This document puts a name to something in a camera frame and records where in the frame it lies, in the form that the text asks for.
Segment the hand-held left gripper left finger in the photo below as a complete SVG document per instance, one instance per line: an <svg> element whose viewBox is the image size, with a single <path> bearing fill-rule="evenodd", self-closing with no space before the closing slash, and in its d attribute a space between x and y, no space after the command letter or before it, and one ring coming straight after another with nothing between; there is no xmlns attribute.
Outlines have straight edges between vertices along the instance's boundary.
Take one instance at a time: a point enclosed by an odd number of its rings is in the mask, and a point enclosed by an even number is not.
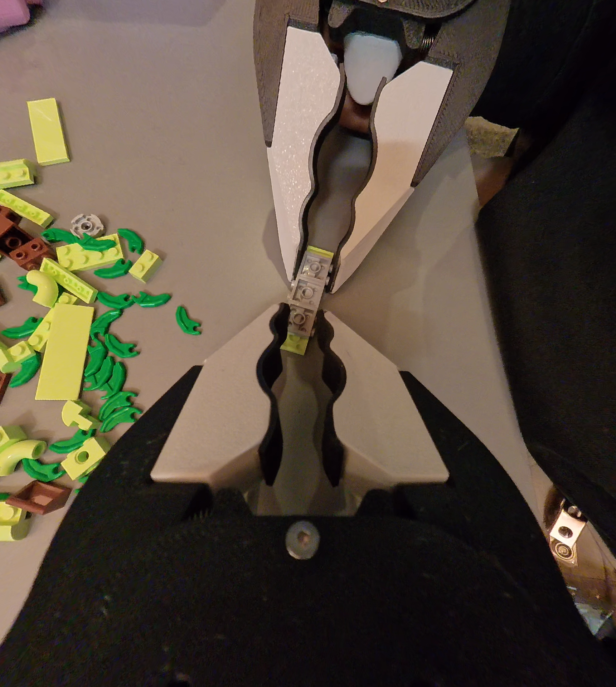
<svg viewBox="0 0 616 687"><path fill-rule="evenodd" d="M268 308L209 356L151 471L156 482L252 487L275 482L282 457L278 404L286 304Z"/></svg>

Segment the lime long studded plate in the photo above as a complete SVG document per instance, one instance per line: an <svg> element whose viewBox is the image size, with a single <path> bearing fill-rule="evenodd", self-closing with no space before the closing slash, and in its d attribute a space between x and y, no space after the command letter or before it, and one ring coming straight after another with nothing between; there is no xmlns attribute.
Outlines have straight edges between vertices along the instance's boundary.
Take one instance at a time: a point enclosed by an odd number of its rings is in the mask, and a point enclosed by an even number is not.
<svg viewBox="0 0 616 687"><path fill-rule="evenodd" d="M328 285L329 285L329 281L328 281L327 283L324 284L324 291L325 291L325 288L326 288ZM281 348L282 348L283 350L286 350L286 351L289 351L289 352L293 352L293 353L296 353L296 354L299 354L299 355L304 355L304 354L305 354L305 351L306 351L306 347L307 347L307 345L308 345L308 343L309 343L309 339L310 339L310 338L306 339L306 338L298 337L298 336L295 336L295 335L289 335L289 334L287 333L285 342L283 343L283 345L282 345Z"/></svg>

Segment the person's right hand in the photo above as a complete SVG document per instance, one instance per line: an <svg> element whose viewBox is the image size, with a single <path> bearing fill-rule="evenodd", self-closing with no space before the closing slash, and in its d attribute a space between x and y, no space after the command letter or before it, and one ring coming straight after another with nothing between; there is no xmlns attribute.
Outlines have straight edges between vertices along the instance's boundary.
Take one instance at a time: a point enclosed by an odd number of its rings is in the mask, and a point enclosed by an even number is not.
<svg viewBox="0 0 616 687"><path fill-rule="evenodd" d="M359 104L347 92L338 124L354 135L366 138L370 136L371 113L372 103L367 105Z"/></svg>

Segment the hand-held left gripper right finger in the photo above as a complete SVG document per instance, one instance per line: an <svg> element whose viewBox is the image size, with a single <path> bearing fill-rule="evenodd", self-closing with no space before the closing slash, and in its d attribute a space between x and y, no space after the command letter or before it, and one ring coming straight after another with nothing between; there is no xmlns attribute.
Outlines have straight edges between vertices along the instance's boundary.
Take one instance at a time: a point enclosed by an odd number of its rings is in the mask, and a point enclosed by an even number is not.
<svg viewBox="0 0 616 687"><path fill-rule="evenodd" d="M319 345L330 390L322 463L344 511L372 489L445 483L448 469L398 367L331 313L319 313Z"/></svg>

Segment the small lime plate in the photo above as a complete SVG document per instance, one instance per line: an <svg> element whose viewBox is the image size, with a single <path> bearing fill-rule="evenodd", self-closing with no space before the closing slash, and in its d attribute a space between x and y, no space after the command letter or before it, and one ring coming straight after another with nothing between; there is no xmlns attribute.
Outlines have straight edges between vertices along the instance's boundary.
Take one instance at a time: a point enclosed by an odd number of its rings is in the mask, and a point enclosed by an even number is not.
<svg viewBox="0 0 616 687"><path fill-rule="evenodd" d="M157 253L151 252L148 249L143 250L140 257L133 263L128 271L137 281L146 284L162 266L162 259Z"/></svg>

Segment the pile of mixed toy bricks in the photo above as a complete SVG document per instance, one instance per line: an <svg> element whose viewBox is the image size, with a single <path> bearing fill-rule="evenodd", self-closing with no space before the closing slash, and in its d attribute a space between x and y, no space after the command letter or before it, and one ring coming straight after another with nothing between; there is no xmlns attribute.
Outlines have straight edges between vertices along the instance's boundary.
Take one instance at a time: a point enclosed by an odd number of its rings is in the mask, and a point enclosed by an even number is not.
<svg viewBox="0 0 616 687"><path fill-rule="evenodd" d="M18 287L44 308L0 331L11 342L0 339L0 403L10 389L28 387L34 402L54 404L72 435L48 442L29 421L0 425L0 543L22 541L36 520L62 511L105 459L106 435L139 418L124 361L141 351L113 323L132 306L159 308L171 297L87 282L84 272L146 285L128 274L146 242L132 228L107 234L92 214L56 227L52 214L10 193L34 185L35 172L26 159L0 162L0 260L23 271Z"/></svg>

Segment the lime smooth tile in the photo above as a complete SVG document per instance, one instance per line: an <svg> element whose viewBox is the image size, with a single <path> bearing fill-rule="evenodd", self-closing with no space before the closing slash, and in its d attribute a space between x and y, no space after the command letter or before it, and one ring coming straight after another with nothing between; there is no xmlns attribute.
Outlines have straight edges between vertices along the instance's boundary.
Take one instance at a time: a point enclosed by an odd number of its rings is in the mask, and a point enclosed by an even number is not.
<svg viewBox="0 0 616 687"><path fill-rule="evenodd" d="M27 102L27 106L38 164L50 166L69 162L56 99L31 100Z"/></svg>

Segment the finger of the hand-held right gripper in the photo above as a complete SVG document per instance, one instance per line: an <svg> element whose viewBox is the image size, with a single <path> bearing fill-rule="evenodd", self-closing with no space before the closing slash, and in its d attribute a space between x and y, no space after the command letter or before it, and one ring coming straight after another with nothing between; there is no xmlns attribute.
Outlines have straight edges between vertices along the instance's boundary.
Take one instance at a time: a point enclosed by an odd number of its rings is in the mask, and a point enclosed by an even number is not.
<svg viewBox="0 0 616 687"><path fill-rule="evenodd" d="M334 123L346 79L321 34L286 31L275 125L267 149L278 238L288 280L307 239L310 202L317 190L315 156L320 136Z"/></svg>
<svg viewBox="0 0 616 687"><path fill-rule="evenodd" d="M332 293L351 277L412 194L452 75L451 68L423 61L383 86L372 118L371 174L355 198L353 228L339 250Z"/></svg>

